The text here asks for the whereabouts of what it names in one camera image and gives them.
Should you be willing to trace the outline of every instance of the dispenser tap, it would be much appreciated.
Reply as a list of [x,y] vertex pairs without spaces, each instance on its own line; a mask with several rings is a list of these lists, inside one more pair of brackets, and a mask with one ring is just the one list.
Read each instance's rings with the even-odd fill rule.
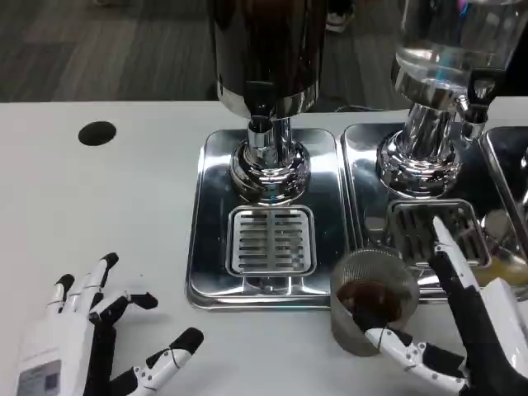
[[476,68],[469,76],[467,94],[455,99],[461,119],[461,135],[466,142],[477,139],[488,122],[488,109],[497,97],[506,73],[497,68]]

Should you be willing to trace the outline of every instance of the white table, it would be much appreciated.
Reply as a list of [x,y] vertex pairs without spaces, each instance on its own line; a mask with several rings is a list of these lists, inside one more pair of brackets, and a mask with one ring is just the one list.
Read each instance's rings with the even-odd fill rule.
[[[528,125],[528,100],[501,99],[489,126]],[[393,122],[406,111],[300,115],[294,125],[336,136],[351,124]],[[78,131],[108,120],[100,147]],[[200,146],[245,121],[218,103],[0,105],[0,394],[9,395],[21,332],[44,312],[60,275],[80,276],[108,252],[120,255],[108,288],[144,288],[160,301],[131,308],[118,325],[114,373],[142,365],[184,328],[205,343],[162,396],[436,394],[381,356],[348,355],[333,341],[328,312],[210,313],[184,296]],[[528,313],[528,305],[523,307]],[[422,306],[409,331],[460,351],[446,306]]]

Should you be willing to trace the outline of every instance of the drip tray grate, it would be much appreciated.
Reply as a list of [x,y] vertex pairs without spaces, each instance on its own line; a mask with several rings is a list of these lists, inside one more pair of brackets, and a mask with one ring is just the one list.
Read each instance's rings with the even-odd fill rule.
[[228,271],[236,276],[302,276],[316,264],[314,216],[305,206],[238,207],[229,216]]
[[389,227],[394,246],[407,263],[427,269],[436,236],[422,224],[417,211],[426,206],[444,222],[470,266],[486,266],[490,257],[479,223],[465,200],[394,201],[389,205]]

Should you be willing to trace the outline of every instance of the dark beverage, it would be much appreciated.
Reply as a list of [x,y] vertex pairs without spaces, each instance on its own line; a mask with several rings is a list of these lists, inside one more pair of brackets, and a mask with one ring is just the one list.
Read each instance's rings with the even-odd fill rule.
[[355,306],[361,306],[387,323],[395,322],[402,316],[399,297],[378,282],[362,280],[348,283],[339,289],[337,298],[349,312]]
[[216,77],[248,96],[248,82],[290,97],[321,72],[327,0],[208,0]]

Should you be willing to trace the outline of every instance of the white robotic hand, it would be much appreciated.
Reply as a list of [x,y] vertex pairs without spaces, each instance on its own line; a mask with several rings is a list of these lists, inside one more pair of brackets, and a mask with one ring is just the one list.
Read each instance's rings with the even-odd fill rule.
[[168,348],[150,356],[143,369],[133,367],[110,381],[114,324],[129,304],[144,309],[158,306],[149,293],[121,291],[104,297],[108,272],[118,260],[110,253],[81,281],[65,275],[55,284],[45,317],[24,336],[16,396],[150,395],[192,357],[204,336],[200,330],[188,328]]
[[438,276],[467,356],[457,356],[390,328],[362,307],[352,315],[366,337],[407,372],[450,394],[528,394],[528,326],[508,283],[497,278],[480,289],[464,254],[439,217],[424,212],[423,225],[436,235],[428,260]]

